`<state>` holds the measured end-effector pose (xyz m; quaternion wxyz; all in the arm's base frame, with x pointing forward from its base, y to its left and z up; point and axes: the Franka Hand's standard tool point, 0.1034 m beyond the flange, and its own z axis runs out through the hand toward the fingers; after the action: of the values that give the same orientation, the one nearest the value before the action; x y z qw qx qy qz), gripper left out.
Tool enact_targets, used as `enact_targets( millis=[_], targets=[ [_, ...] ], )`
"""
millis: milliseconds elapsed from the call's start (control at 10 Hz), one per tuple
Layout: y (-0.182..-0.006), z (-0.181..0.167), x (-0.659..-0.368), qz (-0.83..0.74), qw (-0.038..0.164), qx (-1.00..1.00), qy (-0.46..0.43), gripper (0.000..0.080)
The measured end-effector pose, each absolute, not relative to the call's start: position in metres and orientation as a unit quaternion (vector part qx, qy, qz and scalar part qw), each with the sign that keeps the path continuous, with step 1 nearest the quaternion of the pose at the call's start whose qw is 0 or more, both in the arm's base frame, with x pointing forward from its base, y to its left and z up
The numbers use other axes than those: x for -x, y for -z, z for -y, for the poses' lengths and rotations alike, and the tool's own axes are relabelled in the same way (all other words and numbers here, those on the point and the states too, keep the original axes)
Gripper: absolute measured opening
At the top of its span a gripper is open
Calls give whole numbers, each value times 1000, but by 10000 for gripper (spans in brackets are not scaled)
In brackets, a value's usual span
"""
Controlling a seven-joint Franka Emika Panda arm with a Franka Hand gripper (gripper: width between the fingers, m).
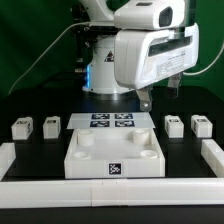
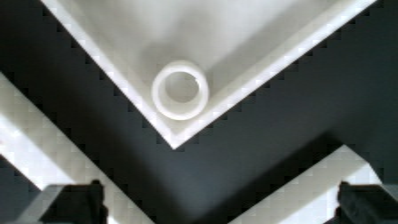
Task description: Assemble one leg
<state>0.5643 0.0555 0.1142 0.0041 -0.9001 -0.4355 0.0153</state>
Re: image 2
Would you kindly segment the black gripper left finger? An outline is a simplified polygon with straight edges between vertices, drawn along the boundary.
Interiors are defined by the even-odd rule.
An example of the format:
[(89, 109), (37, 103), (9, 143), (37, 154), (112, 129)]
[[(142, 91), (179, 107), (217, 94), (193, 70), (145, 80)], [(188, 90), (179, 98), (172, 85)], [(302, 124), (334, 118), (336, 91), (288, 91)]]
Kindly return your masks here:
[(49, 185), (37, 195), (16, 224), (108, 224), (105, 187), (89, 184)]

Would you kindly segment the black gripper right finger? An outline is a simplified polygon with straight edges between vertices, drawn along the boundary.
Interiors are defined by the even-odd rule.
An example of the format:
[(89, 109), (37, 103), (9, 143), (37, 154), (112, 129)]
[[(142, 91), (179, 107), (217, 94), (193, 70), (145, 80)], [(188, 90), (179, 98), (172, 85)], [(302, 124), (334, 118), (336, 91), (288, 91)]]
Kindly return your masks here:
[(332, 224), (398, 224), (398, 185), (339, 184)]

